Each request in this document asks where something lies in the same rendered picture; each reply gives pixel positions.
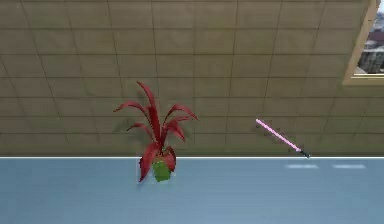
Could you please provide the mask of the window with pale wooden frame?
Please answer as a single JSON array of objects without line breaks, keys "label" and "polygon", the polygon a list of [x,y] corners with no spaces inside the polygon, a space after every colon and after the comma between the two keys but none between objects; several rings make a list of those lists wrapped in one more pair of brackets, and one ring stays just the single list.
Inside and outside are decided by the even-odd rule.
[{"label": "window with pale wooden frame", "polygon": [[369,0],[343,84],[384,86],[384,0]]}]

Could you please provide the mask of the red leafed house plant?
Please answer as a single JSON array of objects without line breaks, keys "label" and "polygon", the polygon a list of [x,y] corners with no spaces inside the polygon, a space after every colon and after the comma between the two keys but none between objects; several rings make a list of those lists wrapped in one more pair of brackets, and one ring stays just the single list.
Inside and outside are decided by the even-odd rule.
[{"label": "red leafed house plant", "polygon": [[133,107],[142,112],[147,119],[148,125],[142,122],[136,122],[127,128],[127,131],[133,128],[142,128],[151,139],[151,142],[139,160],[139,181],[144,181],[150,171],[153,172],[157,182],[167,181],[170,179],[177,165],[177,156],[174,148],[166,145],[168,134],[172,133],[175,137],[185,142],[186,137],[184,130],[180,126],[180,122],[190,119],[197,120],[198,117],[187,106],[174,104],[167,112],[163,122],[160,122],[152,91],[143,82],[138,81],[137,84],[145,92],[149,104],[143,106],[135,101],[126,101],[114,109],[114,112],[121,111],[127,107]]}]

